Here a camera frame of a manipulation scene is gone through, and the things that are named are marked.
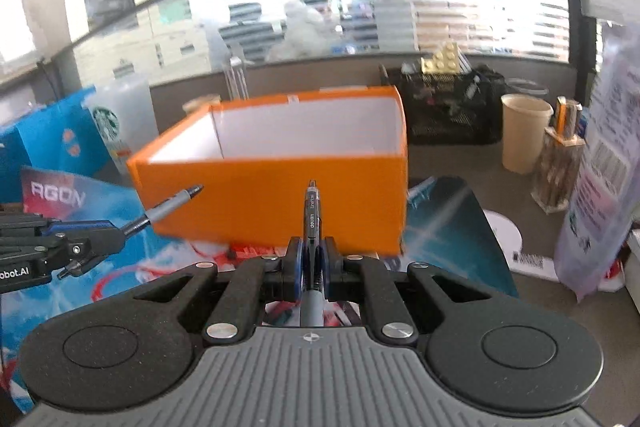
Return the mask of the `grey black pen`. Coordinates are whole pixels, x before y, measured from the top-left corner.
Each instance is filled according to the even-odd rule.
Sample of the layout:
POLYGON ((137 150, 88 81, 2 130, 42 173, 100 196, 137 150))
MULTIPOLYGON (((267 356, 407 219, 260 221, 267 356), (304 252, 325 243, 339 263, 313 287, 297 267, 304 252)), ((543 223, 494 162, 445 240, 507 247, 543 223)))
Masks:
POLYGON ((122 234, 124 234, 126 239, 138 234, 153 223, 162 221, 171 213, 183 205, 186 205, 187 202, 190 202, 190 200, 194 199, 195 196, 198 196, 203 188, 204 186, 200 184, 179 191, 168 199, 163 200, 163 202, 160 202, 158 205, 146 210, 140 218, 128 222, 120 228, 120 231, 122 231, 122 234))
POLYGON ((311 180, 305 193, 304 237, 302 257, 302 295, 299 324, 302 327, 323 326, 323 251, 321 238, 320 193, 311 180))

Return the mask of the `red lighter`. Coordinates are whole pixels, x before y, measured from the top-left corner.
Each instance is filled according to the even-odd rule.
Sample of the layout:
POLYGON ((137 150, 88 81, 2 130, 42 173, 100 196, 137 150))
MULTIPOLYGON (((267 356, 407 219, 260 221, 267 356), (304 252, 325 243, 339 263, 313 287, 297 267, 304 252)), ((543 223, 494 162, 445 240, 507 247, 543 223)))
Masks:
POLYGON ((228 258, 233 262, 242 262, 246 259, 264 257, 264 256, 283 257, 284 255, 285 255, 284 247, 271 247, 271 246, 248 245, 243 243, 232 243, 229 245, 229 249, 228 249, 228 258))

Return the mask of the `colourful AGON mouse mat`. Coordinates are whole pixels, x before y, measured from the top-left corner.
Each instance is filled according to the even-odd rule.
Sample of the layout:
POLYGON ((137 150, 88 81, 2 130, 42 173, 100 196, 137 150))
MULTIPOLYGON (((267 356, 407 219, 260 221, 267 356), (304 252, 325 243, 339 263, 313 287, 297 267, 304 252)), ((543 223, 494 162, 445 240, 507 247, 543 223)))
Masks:
MULTIPOLYGON (((64 221, 110 220, 124 225, 142 213, 131 188, 57 171, 26 168, 21 173, 26 212, 64 221)), ((388 269, 402 271, 426 262, 508 295, 518 292, 503 252, 469 185, 441 176, 415 183, 408 197, 402 254, 387 257, 388 269)), ((160 237, 146 229, 129 239, 124 250, 82 277, 70 277, 1 298, 1 387, 22 411, 32 408, 17 369, 17 351, 40 323, 66 311, 182 269, 210 261, 229 271, 240 262, 228 258, 229 245, 186 242, 160 237)))

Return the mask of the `blue paper bag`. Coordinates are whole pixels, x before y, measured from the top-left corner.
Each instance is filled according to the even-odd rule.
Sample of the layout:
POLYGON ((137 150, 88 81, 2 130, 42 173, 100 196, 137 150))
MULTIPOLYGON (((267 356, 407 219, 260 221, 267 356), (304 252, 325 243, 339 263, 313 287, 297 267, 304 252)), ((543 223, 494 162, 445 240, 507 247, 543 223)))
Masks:
POLYGON ((98 129, 82 103, 93 87, 35 110, 1 128, 1 200, 22 199, 24 167, 93 176, 110 160, 98 129))

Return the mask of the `white round paper card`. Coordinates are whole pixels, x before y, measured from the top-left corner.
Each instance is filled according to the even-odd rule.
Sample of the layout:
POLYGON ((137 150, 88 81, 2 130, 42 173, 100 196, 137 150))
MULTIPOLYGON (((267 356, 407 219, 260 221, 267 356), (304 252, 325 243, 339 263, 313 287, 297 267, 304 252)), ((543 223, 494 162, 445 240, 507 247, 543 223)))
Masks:
MULTIPOLYGON (((554 260, 549 257, 526 254, 523 251, 522 234, 510 219, 491 210, 485 210, 484 213, 511 272, 526 275, 526 277, 535 277, 538 280, 559 282, 555 273, 554 260)), ((598 291, 616 293, 624 286, 623 265, 619 261, 615 261, 612 269, 601 280, 598 291)))

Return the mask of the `orange cardboard box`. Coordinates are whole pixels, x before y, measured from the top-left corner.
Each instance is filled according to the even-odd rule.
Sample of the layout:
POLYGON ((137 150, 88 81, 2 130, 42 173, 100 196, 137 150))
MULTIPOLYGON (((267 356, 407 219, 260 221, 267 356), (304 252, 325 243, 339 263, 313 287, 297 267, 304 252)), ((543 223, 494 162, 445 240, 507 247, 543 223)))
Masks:
POLYGON ((284 246, 303 232, 309 184, 344 255, 395 256, 406 224, 404 108, 390 86, 308 91, 202 107, 128 162, 141 202, 202 191, 154 227, 189 241, 284 246))

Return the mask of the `Starbucks plastic cup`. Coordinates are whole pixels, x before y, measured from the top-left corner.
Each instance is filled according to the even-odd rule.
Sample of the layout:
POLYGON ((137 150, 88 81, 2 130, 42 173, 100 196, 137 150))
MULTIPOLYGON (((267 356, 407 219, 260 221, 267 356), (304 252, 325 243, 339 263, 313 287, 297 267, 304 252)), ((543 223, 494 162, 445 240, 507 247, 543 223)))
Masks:
POLYGON ((148 80, 130 75, 96 87, 82 102, 122 176, 129 176, 127 161, 158 137, 148 80))

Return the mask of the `black mesh desk organizer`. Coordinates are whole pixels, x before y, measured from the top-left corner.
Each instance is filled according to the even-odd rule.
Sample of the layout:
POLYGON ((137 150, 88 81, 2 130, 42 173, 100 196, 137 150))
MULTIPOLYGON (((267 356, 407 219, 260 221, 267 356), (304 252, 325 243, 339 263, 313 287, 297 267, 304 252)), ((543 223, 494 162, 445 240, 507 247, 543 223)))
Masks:
POLYGON ((502 138, 506 80, 480 65, 461 74, 431 75, 378 66, 381 83, 397 89, 413 145, 487 145, 502 138))

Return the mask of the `white box behind orange box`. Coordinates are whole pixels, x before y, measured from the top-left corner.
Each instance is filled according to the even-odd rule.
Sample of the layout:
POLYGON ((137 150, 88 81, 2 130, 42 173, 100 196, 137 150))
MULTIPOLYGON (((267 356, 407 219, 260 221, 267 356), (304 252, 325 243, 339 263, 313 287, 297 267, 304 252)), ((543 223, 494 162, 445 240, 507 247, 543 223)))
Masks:
POLYGON ((246 83, 246 68, 241 57, 228 57, 224 63, 224 78, 231 100, 246 100, 250 97, 246 83))

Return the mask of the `beige paper cup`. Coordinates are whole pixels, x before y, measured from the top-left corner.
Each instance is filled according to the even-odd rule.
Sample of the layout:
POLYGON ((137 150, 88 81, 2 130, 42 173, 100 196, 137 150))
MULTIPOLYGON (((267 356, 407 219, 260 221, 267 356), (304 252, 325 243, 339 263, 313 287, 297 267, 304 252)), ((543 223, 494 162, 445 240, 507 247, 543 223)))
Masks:
POLYGON ((505 94, 501 103, 502 165, 511 172, 529 174, 541 153, 553 108, 542 98, 525 94, 505 94))

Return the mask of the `purple white plastic package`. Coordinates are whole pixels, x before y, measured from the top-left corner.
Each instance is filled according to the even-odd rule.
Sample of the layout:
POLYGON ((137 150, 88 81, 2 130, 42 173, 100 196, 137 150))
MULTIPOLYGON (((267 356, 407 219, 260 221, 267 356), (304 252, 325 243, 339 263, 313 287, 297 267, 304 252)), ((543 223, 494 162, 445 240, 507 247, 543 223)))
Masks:
POLYGON ((639 26, 603 33, 602 65, 588 106, 586 147, 554 251, 561 284, 595 293, 639 208, 639 26))

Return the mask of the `yellow toy brick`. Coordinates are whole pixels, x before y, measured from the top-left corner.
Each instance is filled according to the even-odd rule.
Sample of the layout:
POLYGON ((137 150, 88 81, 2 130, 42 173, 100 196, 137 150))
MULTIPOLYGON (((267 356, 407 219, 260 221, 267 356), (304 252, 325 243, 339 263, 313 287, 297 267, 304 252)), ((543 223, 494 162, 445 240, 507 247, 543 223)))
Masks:
POLYGON ((460 55, 457 43, 445 42, 430 57, 421 58, 423 74, 457 74, 461 72, 460 55))

